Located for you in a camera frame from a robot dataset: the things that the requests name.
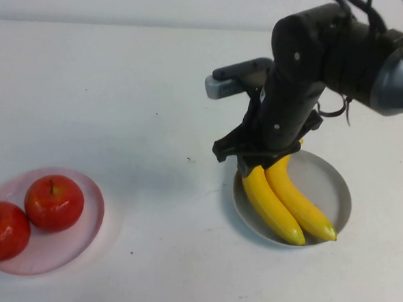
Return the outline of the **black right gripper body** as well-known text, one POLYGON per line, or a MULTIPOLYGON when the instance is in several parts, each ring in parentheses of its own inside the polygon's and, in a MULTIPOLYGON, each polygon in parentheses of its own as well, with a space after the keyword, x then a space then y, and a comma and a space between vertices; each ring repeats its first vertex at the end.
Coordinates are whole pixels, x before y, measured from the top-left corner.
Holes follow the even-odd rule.
POLYGON ((215 141, 212 151, 221 163, 228 156, 258 157, 269 168, 297 152, 309 114, 325 90, 322 81, 290 77, 274 67, 263 92, 251 97, 240 126, 215 141))

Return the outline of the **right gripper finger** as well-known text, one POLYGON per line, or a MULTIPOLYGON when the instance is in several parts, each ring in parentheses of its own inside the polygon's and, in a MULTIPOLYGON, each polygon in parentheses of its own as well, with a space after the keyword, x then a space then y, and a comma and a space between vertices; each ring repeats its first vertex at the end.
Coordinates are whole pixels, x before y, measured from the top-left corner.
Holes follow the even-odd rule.
POLYGON ((262 162, 258 157, 238 156, 238 171, 242 177, 247 177, 254 168, 261 165, 262 162))

